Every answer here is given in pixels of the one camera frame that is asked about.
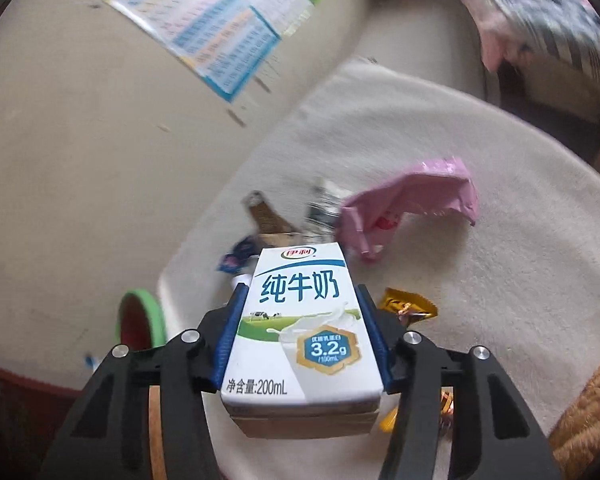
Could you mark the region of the white blue milk carton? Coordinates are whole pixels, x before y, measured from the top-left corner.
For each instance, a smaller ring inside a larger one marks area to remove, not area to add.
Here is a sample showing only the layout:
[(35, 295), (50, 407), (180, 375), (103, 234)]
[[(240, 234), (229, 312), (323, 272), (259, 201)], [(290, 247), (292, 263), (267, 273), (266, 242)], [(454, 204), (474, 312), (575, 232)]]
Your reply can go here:
[(236, 426), (259, 439), (367, 434), (383, 391), (340, 246), (263, 249), (220, 389)]

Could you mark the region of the green red trash bin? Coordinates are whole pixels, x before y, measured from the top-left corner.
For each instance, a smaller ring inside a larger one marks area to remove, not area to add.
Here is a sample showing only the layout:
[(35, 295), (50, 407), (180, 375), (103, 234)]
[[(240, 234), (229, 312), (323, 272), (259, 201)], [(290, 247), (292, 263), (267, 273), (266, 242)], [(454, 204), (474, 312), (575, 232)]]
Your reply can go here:
[(166, 322), (159, 301), (146, 289), (128, 290), (117, 313), (116, 336), (119, 344), (131, 350), (148, 350), (166, 343)]

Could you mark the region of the tan plush cushion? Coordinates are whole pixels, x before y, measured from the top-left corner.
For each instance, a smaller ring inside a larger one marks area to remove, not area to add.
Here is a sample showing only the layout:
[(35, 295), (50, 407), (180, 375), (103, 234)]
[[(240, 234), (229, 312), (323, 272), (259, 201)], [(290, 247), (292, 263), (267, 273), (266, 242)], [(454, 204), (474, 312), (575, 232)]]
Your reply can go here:
[(562, 478), (577, 479), (600, 452), (600, 366), (550, 433)]

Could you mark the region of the yellow candy wrapper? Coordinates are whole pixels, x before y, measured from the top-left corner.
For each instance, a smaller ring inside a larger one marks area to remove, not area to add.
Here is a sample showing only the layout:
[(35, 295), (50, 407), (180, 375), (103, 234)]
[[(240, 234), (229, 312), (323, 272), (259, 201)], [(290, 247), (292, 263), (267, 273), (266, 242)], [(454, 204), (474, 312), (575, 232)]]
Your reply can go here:
[(424, 296), (390, 287), (378, 308), (394, 314), (404, 326), (438, 316), (438, 307)]

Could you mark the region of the white table cloth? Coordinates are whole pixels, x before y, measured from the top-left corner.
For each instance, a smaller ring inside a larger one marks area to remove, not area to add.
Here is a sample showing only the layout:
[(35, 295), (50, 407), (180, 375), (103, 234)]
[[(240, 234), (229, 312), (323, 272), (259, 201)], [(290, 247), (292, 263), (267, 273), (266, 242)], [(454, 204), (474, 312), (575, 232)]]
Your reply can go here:
[(405, 217), (374, 263), (351, 259), (374, 298), (418, 292), (443, 348), (488, 347), (544, 430), (600, 365), (600, 175), (562, 144), (468, 94), (360, 60), (343, 63), (253, 151), (162, 271), (170, 334), (230, 296), (216, 268), (261, 191), (298, 223), (311, 184), (360, 192), (409, 166), (456, 156), (479, 217)]

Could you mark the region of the blue candy wrapper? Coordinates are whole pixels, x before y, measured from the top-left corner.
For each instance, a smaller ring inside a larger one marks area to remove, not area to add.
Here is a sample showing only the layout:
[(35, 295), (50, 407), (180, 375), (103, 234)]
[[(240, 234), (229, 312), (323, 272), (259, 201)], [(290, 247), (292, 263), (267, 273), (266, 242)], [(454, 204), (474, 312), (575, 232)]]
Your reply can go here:
[(260, 255), (261, 249), (260, 237), (254, 234), (248, 235), (220, 259), (216, 270), (225, 274), (237, 275), (247, 267), (251, 258)]

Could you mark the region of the pink plastic wrapper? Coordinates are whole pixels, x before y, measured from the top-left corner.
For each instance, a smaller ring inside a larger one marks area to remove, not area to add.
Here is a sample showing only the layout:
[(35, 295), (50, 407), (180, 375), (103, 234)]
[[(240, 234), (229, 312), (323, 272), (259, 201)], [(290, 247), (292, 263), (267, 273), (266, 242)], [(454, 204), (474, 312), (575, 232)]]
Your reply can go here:
[(424, 160), (348, 197), (340, 207), (336, 241), (347, 252), (373, 262), (381, 257), (407, 214), (460, 216), (473, 226), (478, 212), (477, 189), (460, 158)]

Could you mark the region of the brown small drink carton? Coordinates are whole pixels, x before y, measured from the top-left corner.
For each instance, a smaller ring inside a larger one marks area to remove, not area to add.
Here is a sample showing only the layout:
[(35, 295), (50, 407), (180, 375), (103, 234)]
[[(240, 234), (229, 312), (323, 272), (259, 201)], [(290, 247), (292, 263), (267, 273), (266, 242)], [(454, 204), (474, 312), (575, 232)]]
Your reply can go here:
[(252, 191), (242, 202), (257, 226), (263, 247), (290, 247), (302, 243), (300, 230), (278, 214), (262, 192)]

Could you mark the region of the crumpled silver foil wrapper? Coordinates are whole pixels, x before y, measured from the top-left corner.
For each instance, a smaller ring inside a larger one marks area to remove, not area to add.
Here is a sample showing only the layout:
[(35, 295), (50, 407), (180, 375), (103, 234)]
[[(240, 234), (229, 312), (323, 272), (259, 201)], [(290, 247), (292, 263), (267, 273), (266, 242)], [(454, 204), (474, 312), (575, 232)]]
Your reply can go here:
[(341, 206), (351, 195), (347, 188), (331, 180), (317, 178), (302, 222), (303, 241), (308, 244), (333, 242)]

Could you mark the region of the bed with plaid quilt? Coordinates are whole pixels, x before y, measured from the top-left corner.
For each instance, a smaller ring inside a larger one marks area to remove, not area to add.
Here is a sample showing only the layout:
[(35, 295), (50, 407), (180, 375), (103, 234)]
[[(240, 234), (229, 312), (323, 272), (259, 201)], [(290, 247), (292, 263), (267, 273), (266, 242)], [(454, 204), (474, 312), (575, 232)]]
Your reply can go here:
[(462, 0), (490, 72), (554, 58), (600, 88), (600, 16), (588, 0)]

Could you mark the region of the blue pinyin wall poster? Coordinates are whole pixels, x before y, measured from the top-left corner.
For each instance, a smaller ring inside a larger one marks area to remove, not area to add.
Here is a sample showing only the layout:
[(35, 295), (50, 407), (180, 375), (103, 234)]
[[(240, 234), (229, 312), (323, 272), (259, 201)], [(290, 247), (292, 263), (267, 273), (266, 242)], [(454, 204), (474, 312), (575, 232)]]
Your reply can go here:
[(247, 0), (105, 0), (232, 102), (279, 43)]

